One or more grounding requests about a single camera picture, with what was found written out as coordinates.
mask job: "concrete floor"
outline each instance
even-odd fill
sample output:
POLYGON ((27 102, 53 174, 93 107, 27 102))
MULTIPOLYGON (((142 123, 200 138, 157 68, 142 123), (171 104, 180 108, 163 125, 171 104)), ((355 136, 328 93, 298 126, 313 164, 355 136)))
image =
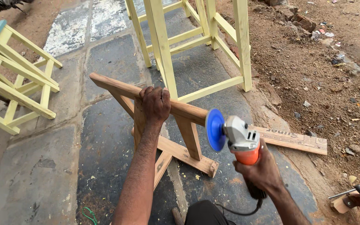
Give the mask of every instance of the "concrete floor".
MULTIPOLYGON (((142 1, 135 3, 142 13, 142 1)), ((181 9, 167 13, 165 18, 169 37, 193 28, 181 9)), ((148 44, 147 26, 142 23, 148 44)), ((97 72, 141 87, 163 86, 160 74, 155 66, 145 67, 123 0, 88 0, 62 11, 45 49, 64 65, 52 75, 61 88, 51 94, 49 103, 57 117, 29 121, 9 141, 0 130, 0 224, 90 224, 81 213, 83 207, 96 214, 99 224, 109 224, 133 155, 133 120, 88 75, 97 72)), ((179 96, 230 78, 206 45, 173 55, 172 61, 179 96)), ((218 108, 225 117, 238 115, 252 123, 251 109, 236 87, 190 104, 218 108)), ((184 145, 172 116, 165 127, 169 139, 184 145)), ((220 163, 216 176, 209 178, 173 160, 154 192, 150 224, 174 224, 170 212, 173 207, 179 207, 185 217, 188 206, 203 199, 238 211, 255 207, 242 177, 231 165, 234 155, 228 149, 212 151, 204 128, 198 126, 198 132, 203 154, 220 163)), ((317 206, 304 180, 276 147, 270 146, 270 150, 295 201, 314 220, 310 215, 317 206)), ((270 199, 253 216, 225 215, 237 224, 280 223, 270 199)))

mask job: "hand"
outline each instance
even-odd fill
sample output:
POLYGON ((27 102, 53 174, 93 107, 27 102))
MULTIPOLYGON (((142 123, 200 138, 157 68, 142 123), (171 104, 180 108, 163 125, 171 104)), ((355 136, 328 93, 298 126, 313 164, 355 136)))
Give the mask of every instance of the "hand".
POLYGON ((248 166, 238 161, 233 161, 233 165, 245 180, 251 181, 269 195, 284 186, 276 161, 262 138, 260 139, 259 157, 254 165, 248 166))
POLYGON ((162 126, 163 122, 169 117, 170 112, 170 93, 167 88, 160 86, 153 88, 145 87, 140 91, 143 99, 143 109, 147 116, 148 126, 162 126))

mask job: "dark pants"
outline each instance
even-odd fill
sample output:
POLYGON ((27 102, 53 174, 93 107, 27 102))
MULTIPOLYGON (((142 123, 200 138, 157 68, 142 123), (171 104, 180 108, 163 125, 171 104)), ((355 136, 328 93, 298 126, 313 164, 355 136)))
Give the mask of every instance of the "dark pants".
POLYGON ((209 200, 199 201, 188 208, 184 225, 233 225, 209 200))

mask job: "orange grinder handle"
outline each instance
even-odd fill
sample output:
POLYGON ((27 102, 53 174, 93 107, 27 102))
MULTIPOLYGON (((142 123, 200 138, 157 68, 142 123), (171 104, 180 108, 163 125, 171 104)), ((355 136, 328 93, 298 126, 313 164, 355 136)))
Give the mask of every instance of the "orange grinder handle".
POLYGON ((257 148, 252 151, 233 151, 232 153, 236 156, 238 162, 252 166, 259 157, 259 148, 260 142, 258 142, 257 148))

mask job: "angle grinder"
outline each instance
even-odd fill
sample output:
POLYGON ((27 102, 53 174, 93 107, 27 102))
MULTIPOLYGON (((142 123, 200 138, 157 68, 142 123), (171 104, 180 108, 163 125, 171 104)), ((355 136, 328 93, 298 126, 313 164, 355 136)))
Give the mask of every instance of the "angle grinder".
MULTIPOLYGON (((253 165, 259 157, 259 132, 249 130, 248 124, 238 116, 229 116, 225 121, 222 113, 218 109, 209 110, 205 120, 205 131, 209 145, 215 151, 221 151, 227 141, 230 152, 236 156, 236 160, 245 165, 253 165)), ((262 206, 263 199, 267 197, 266 193, 257 188, 252 182, 244 177, 248 191, 254 199, 258 200, 257 207, 250 213, 238 213, 232 210, 224 209, 238 215, 252 215, 262 206)))

